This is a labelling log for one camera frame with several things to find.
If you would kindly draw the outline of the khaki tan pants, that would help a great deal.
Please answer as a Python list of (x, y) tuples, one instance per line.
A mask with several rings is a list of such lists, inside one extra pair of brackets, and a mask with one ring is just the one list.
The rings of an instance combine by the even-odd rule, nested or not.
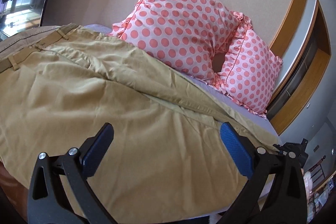
[(160, 223), (225, 209), (246, 178), (219, 129), (255, 146), (278, 137), (166, 64), (118, 38), (70, 24), (1, 42), (1, 162), (29, 186), (38, 154), (79, 147), (105, 123), (114, 140), (89, 180), (120, 223)]

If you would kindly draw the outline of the wooden chair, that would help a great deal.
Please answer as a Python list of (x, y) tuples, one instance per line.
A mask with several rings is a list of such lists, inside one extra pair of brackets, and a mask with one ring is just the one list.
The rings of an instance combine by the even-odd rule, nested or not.
[(325, 171), (323, 169), (323, 163), (325, 159), (326, 155), (323, 155), (320, 159), (311, 158), (308, 159), (305, 165), (305, 172), (310, 173), (313, 189), (325, 178)]

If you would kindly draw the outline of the lavender bed sheet mattress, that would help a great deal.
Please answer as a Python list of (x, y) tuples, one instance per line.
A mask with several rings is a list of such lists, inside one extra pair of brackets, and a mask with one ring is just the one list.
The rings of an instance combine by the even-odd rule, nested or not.
[(89, 25), (104, 47), (94, 56), (109, 86), (107, 121), (116, 132), (97, 179), (104, 201), (122, 222), (168, 222), (226, 210), (246, 183), (221, 141), (229, 122), (253, 144), (278, 137), (209, 86), (180, 76), (144, 51)]

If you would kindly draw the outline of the right pink polka-dot pillow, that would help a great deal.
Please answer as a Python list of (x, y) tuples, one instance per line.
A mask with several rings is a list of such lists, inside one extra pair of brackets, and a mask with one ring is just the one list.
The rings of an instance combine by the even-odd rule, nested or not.
[(235, 104), (265, 118), (282, 59), (256, 34), (248, 16), (234, 15), (239, 25), (224, 47), (224, 62), (215, 74), (213, 87)]

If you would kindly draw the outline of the pink polka-dot pillow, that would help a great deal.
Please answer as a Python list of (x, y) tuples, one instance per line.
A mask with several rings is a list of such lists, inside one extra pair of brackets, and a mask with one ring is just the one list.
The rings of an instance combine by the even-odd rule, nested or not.
[(113, 24), (110, 35), (214, 84), (214, 56), (227, 53), (233, 37), (250, 24), (250, 18), (218, 0), (138, 0), (126, 19)]
[(248, 16), (234, 15), (239, 25), (224, 47), (224, 62), (215, 74), (213, 87), (235, 104), (265, 118), (282, 59), (256, 34)]

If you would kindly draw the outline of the left pink polka-dot pillow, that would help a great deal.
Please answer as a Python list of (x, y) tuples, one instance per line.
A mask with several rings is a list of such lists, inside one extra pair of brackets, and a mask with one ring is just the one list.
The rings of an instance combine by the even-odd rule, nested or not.
[(227, 53), (233, 37), (250, 24), (250, 18), (218, 0), (138, 0), (126, 19), (113, 24), (110, 35), (214, 84), (214, 56)]

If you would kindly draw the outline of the wooden door frame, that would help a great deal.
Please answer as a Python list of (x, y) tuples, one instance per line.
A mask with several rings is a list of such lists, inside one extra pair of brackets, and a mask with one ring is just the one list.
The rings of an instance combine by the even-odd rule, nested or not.
[(281, 137), (311, 138), (327, 116), (335, 95), (335, 0), (291, 0), (282, 25), (270, 46), (284, 60), (274, 91), (289, 83), (312, 34), (318, 49), (293, 95), (271, 119)]

